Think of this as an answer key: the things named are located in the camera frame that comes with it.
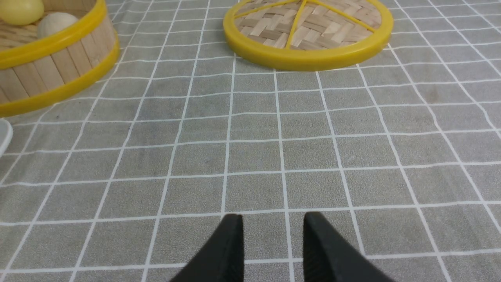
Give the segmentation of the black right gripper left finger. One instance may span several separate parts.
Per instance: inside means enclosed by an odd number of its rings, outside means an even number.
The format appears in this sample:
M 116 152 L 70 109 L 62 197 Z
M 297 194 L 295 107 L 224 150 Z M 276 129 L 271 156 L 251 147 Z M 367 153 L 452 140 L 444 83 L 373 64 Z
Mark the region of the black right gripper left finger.
M 227 214 L 197 254 L 172 282 L 243 282 L 245 241 L 243 216 Z

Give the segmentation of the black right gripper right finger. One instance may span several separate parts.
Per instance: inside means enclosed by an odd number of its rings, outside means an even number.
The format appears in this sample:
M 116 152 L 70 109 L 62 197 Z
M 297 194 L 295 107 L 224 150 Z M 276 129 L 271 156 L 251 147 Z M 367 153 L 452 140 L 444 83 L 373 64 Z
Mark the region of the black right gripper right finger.
M 320 212 L 303 221 L 303 274 L 306 282 L 392 282 L 361 255 Z

